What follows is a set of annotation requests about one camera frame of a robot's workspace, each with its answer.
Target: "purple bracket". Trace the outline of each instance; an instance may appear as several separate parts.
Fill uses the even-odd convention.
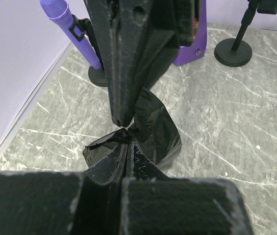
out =
[[[195,42],[190,47],[181,47],[177,58],[173,61],[175,66],[181,66],[202,58],[207,47],[207,9],[206,0],[201,0],[201,14],[199,30]]]

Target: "white wall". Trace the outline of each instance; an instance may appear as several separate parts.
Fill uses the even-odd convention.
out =
[[[247,7],[247,0],[207,0],[207,20],[213,23],[241,25]],[[256,13],[251,27],[277,31],[277,14]]]
[[[68,2],[74,14],[86,16],[82,0]],[[0,0],[0,142],[68,43],[39,0]]]

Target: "marble surface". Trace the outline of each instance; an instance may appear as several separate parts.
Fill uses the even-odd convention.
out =
[[[242,68],[213,50],[238,28],[210,24],[204,58],[169,70],[152,91],[182,137],[171,177],[221,177],[241,190],[256,235],[277,235],[277,32],[249,29]],[[116,130],[106,88],[93,86],[74,49],[0,159],[0,170],[80,171],[86,144]]]

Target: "black stand pole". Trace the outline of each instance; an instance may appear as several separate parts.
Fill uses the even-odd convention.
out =
[[[88,70],[89,80],[98,87],[107,87],[108,83],[107,83],[107,79],[105,78],[105,73],[104,73],[101,55],[99,52],[98,43],[95,37],[92,24],[89,19],[84,19],[83,28],[85,29],[89,42],[93,46],[101,63],[101,68],[98,70],[94,69],[92,66],[89,67],[89,70]]]
[[[249,2],[236,38],[225,39],[219,42],[215,48],[214,55],[223,65],[240,67],[247,64],[252,58],[252,48],[242,39],[246,29],[252,23],[260,0],[249,0]]]

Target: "crumpled plastic bag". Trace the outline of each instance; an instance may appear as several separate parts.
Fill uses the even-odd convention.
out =
[[[160,169],[171,165],[181,150],[181,137],[164,104],[143,88],[135,105],[134,123],[85,147],[83,156],[89,167],[114,151],[121,143],[137,141],[142,153]]]

